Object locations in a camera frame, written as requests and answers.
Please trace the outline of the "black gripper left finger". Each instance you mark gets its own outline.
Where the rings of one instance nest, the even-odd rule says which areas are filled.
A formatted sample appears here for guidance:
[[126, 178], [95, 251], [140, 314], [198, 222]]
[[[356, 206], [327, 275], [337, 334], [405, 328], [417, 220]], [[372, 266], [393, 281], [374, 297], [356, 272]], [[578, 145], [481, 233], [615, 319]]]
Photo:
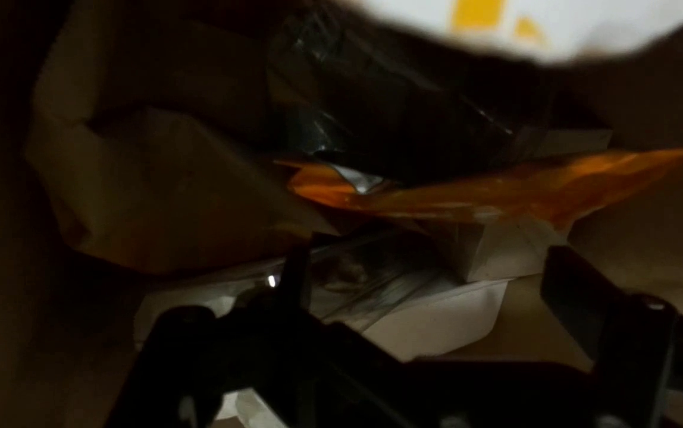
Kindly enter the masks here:
[[223, 316], [201, 304], [167, 310], [105, 428], [208, 428], [237, 390], [287, 428], [405, 428], [386, 376], [393, 361], [307, 313], [310, 252], [296, 247], [274, 286], [240, 295]]

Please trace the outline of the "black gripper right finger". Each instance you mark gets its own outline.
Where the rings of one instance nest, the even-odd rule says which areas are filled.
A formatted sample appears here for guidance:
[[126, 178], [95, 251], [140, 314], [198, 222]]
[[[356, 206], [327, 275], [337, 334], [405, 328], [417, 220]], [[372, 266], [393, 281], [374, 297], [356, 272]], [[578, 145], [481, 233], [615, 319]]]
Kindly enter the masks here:
[[597, 428], [660, 428], [678, 313], [629, 295], [571, 247], [550, 247], [541, 297], [593, 359]]

